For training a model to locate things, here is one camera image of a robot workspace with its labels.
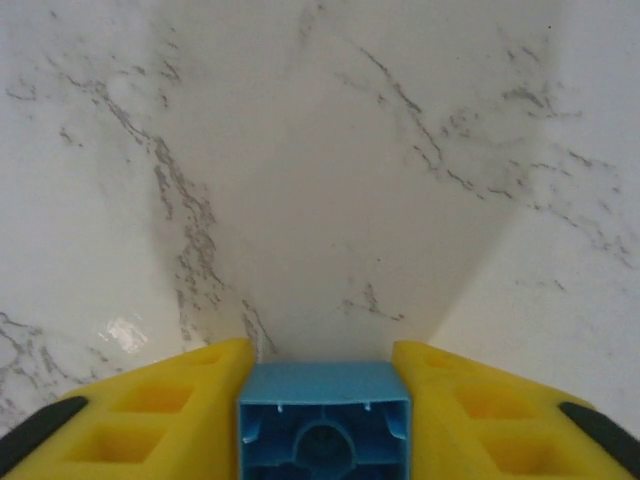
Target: yellow plastic part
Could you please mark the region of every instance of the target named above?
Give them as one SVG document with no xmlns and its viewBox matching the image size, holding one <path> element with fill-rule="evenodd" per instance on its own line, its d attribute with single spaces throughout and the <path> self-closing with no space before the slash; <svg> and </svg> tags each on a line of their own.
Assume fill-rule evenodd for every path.
<svg viewBox="0 0 640 480">
<path fill-rule="evenodd" d="M 236 479 L 253 363 L 247 340 L 229 340 L 70 392 L 89 404 L 3 480 Z"/>
<path fill-rule="evenodd" d="M 413 480 L 632 479 L 557 408 L 583 400 L 417 342 L 392 363 L 413 400 Z"/>
</svg>

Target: blue plastic block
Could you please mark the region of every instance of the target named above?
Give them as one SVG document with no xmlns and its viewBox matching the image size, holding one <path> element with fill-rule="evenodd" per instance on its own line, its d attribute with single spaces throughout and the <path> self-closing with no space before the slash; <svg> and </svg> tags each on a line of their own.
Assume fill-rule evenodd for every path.
<svg viewBox="0 0 640 480">
<path fill-rule="evenodd" d="M 243 480 L 408 480 L 409 392 L 380 363 L 257 365 L 238 399 Z"/>
</svg>

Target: glossy floor surface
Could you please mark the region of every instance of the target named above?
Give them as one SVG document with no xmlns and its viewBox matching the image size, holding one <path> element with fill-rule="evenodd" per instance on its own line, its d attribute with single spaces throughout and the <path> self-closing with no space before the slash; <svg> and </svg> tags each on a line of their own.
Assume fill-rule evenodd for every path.
<svg viewBox="0 0 640 480">
<path fill-rule="evenodd" d="M 428 341 L 640 434 L 635 1 L 7 0 L 0 433 L 230 336 Z"/>
</svg>

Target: marble floor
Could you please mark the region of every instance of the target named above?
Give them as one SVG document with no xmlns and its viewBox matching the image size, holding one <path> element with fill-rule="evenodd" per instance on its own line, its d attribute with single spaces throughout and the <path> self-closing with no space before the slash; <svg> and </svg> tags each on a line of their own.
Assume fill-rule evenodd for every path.
<svg viewBox="0 0 640 480">
<path fill-rule="evenodd" d="M 0 434 L 230 336 L 430 342 L 640 435 L 640 4 L 0 3 Z"/>
</svg>

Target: black rubber pad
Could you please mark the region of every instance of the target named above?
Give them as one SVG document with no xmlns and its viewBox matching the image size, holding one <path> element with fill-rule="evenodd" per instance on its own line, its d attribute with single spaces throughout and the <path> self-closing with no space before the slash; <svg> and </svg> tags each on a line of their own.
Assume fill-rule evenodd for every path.
<svg viewBox="0 0 640 480">
<path fill-rule="evenodd" d="M 9 473 L 88 403 L 85 397 L 52 403 L 0 438 L 0 477 Z"/>
<path fill-rule="evenodd" d="M 640 479 L 640 442 L 606 415 L 572 402 L 558 408 L 634 478 Z"/>
</svg>

